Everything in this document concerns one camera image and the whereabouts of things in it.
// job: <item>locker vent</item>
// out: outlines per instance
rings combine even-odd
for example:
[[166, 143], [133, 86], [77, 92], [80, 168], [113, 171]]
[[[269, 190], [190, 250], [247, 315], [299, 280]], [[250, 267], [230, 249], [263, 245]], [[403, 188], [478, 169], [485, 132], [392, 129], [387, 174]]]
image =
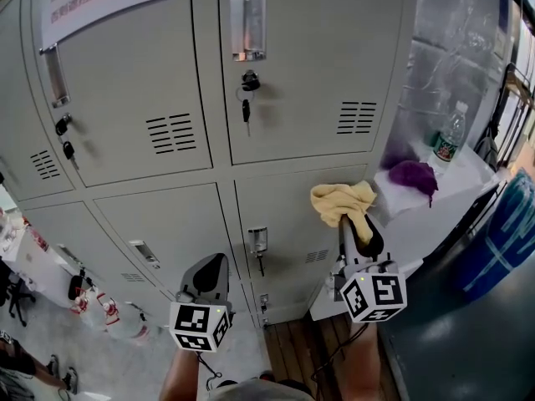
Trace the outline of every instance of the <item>locker vent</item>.
[[37, 153], [36, 155], [30, 156], [30, 159], [35, 166], [35, 170], [41, 177], [41, 180], [48, 180], [49, 178], [59, 177], [58, 168], [56, 164], [52, 161], [50, 153], [48, 150]]
[[139, 273], [121, 273], [121, 276], [126, 279], [127, 282], [145, 282], [145, 279]]
[[328, 254], [329, 254], [329, 250], [309, 252], [304, 262], [312, 263], [313, 261], [322, 261], [327, 258]]
[[147, 120], [150, 141], [157, 155], [196, 149], [189, 113]]
[[374, 122], [377, 103], [369, 101], [343, 101], [337, 134], [369, 134]]

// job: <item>yellow cloth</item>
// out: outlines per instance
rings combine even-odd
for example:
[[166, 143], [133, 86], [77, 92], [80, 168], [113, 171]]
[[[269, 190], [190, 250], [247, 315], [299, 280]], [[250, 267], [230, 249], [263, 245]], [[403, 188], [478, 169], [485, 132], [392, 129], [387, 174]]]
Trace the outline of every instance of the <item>yellow cloth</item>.
[[364, 245], [369, 244], [373, 235], [364, 215], [376, 196], [366, 181], [360, 181], [356, 185], [316, 185], [310, 191], [312, 206], [319, 212], [321, 219], [331, 227], [338, 227], [340, 218], [347, 214]]

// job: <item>red and white object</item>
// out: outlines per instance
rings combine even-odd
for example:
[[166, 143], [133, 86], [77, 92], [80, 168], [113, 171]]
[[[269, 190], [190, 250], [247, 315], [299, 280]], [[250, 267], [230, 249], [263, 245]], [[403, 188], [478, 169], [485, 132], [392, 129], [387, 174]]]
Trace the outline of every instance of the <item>red and white object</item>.
[[87, 291], [81, 290], [78, 297], [74, 299], [76, 305], [73, 312], [78, 313], [80, 318], [88, 327], [96, 331], [106, 331], [106, 311], [99, 302], [99, 297], [104, 293], [98, 292], [98, 288], [93, 287]]
[[106, 314], [106, 329], [112, 338], [143, 345], [150, 335], [148, 323], [135, 307], [118, 303], [112, 298], [99, 298]]

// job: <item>metal locker door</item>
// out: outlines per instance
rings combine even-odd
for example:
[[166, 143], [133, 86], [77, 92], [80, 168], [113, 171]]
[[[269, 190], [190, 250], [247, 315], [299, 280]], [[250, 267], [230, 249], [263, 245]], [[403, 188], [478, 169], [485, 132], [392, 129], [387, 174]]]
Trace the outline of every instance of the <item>metal locker door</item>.
[[0, 12], [0, 172], [19, 201], [72, 190], [33, 102], [24, 68], [21, 0]]
[[171, 293], [184, 272], [206, 256], [227, 255], [237, 270], [215, 184], [116, 196], [95, 201], [143, 266]]
[[[259, 313], [262, 294], [269, 295], [268, 312], [270, 308], [291, 306], [296, 306], [295, 313], [302, 307], [306, 312], [305, 305], [315, 287], [329, 274], [339, 244], [338, 231], [328, 227], [312, 207], [310, 189], [318, 184], [354, 184], [362, 180], [364, 171], [365, 166], [359, 165], [236, 181]], [[267, 227], [267, 251], [262, 259], [264, 277], [258, 259], [249, 253], [247, 242], [247, 229], [262, 226]]]
[[[40, 0], [33, 0], [39, 48]], [[66, 136], [87, 186], [211, 167], [191, 23], [191, 0], [156, 0], [59, 43], [70, 102]], [[54, 101], [37, 56], [48, 102]]]
[[[373, 149], [389, 88], [401, 88], [390, 77], [403, 0], [220, 4], [235, 164]], [[239, 90], [249, 69], [261, 83], [253, 100]], [[251, 101], [250, 136], [237, 95]]]
[[75, 268], [81, 263], [104, 290], [154, 287], [110, 240], [84, 203], [47, 206], [24, 215], [57, 253]]

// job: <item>bottle cap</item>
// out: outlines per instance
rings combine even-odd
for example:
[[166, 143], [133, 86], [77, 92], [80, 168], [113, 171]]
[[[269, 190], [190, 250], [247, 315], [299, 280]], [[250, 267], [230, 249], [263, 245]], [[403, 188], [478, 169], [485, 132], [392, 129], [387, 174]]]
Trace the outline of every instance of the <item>bottle cap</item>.
[[457, 101], [455, 106], [461, 113], [466, 113], [468, 111], [468, 104], [463, 103], [462, 101]]
[[108, 315], [113, 315], [115, 313], [115, 305], [110, 302], [106, 302], [102, 305], [102, 308]]

